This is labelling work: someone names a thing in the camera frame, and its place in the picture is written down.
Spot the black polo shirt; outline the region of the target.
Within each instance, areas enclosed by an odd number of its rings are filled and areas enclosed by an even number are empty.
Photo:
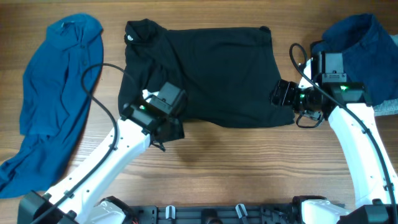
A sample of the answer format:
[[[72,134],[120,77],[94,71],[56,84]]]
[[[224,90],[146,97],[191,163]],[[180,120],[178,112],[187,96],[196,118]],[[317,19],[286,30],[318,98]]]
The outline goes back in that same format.
[[[168,30],[144,19],[126,24],[124,41],[120,110],[143,90],[156,92],[168,82],[187,94],[182,120],[200,119],[226,128],[294,122],[290,108],[269,100],[280,73],[266,26]]]

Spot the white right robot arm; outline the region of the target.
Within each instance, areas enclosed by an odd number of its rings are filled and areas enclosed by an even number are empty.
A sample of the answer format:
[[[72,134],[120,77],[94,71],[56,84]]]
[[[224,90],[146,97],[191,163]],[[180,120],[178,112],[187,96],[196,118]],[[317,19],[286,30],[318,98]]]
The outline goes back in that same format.
[[[388,158],[363,83],[347,82],[341,53],[319,52],[294,64],[300,83],[277,81],[270,101],[300,118],[329,122],[354,186],[353,211],[318,196],[296,196],[290,218],[297,223],[397,223],[397,174]]]

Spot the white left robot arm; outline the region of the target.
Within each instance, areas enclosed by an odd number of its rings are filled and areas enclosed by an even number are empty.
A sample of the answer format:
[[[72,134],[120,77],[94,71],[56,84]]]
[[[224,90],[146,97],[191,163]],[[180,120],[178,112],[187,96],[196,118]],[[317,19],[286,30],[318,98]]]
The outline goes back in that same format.
[[[184,90],[166,83],[152,94],[142,92],[123,109],[103,142],[73,172],[39,195],[30,192],[19,204],[18,223],[130,223],[133,215],[119,202],[99,201],[119,173],[153,145],[182,138],[178,114],[187,101]]]

